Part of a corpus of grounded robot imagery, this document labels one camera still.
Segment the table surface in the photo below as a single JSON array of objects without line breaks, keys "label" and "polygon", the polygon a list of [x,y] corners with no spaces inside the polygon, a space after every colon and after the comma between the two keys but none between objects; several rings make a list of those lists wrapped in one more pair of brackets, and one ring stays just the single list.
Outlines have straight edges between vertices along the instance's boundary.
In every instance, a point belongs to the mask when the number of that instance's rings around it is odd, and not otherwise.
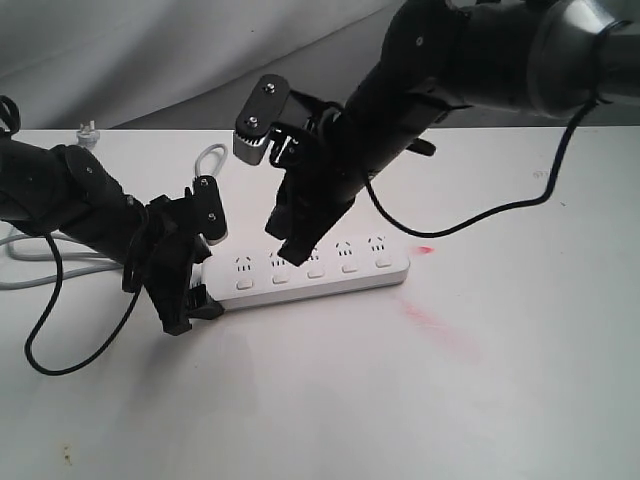
[{"label": "table surface", "polygon": [[[440,229],[537,196],[560,135],[433,131],[435,157],[404,154],[376,187],[402,221]],[[180,195],[198,153],[231,141],[105,131],[95,153],[148,201]],[[143,296],[107,354],[64,378],[22,352],[51,287],[0,293],[0,477],[640,478],[639,151],[640,128],[581,129],[547,205],[437,241],[393,231],[361,196],[332,234],[403,242],[402,286],[233,313],[179,338]],[[276,244],[262,229],[280,176],[230,159],[219,177],[230,237],[216,251]],[[53,271],[0,256],[5,280]],[[65,282],[36,356],[83,359],[128,298],[113,272]]]}]

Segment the power strip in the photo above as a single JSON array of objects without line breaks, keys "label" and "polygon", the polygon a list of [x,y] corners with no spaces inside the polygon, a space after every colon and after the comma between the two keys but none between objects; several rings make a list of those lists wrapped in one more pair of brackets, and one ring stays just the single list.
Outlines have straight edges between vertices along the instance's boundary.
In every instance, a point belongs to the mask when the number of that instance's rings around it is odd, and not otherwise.
[{"label": "power strip", "polygon": [[264,250],[214,254],[202,266],[202,280],[232,311],[397,285],[410,265],[406,249],[375,235],[324,242],[299,268]]}]

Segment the screw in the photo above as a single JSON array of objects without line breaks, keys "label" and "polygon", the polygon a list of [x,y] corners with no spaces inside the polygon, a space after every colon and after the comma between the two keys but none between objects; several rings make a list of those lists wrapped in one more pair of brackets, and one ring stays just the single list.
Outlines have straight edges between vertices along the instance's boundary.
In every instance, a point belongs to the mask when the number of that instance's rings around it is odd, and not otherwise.
[{"label": "screw", "polygon": [[245,122],[250,128],[258,128],[258,119],[256,117],[249,117]]}]

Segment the white backdrop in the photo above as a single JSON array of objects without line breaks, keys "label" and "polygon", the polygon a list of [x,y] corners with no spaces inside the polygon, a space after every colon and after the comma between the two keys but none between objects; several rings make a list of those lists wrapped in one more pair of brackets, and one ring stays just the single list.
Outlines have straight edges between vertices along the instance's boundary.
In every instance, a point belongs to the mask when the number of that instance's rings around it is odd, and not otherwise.
[{"label": "white backdrop", "polygon": [[109,127],[230,80],[391,0],[0,0],[0,93],[25,128]]}]

